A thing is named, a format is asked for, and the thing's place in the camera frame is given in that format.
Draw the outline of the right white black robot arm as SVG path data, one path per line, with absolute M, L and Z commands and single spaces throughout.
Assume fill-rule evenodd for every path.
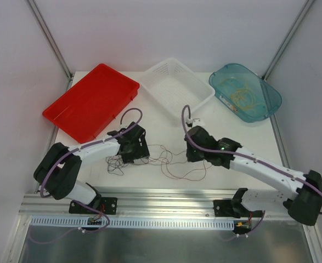
M 203 127 L 185 132 L 188 162 L 207 161 L 249 175 L 273 188 L 250 190 L 239 188 L 233 198 L 217 205 L 225 216 L 240 218 L 249 213 L 286 211 L 295 221 L 314 226 L 322 214 L 322 178 L 313 170 L 291 170 L 258 157 L 229 138 L 216 140 Z

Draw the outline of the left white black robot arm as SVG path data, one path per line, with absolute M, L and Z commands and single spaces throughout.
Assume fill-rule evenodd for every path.
M 86 212 L 97 212 L 100 199 L 93 187 L 77 179 L 80 169 L 114 156 L 121 157 L 124 164 L 148 158 L 150 153 L 145 136 L 146 130 L 132 122 L 127 128 L 111 131 L 99 140 L 71 147 L 55 143 L 33 174 L 42 186 L 41 196 L 52 196 L 56 200 L 69 198 L 81 203 Z

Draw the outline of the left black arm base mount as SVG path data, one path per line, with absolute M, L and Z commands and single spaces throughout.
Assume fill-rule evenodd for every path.
M 71 201 L 69 214 L 97 214 L 95 210 L 98 210 L 106 215 L 115 215 L 117 211 L 117 201 L 118 199 L 116 197 L 95 197 L 95 199 L 86 205 L 93 210 L 78 204 L 76 201 Z

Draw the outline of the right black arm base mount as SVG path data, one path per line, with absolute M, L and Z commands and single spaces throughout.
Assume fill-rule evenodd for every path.
M 213 200 L 213 210 L 215 217 L 248 217 L 250 212 L 241 203 L 235 203 L 228 199 Z

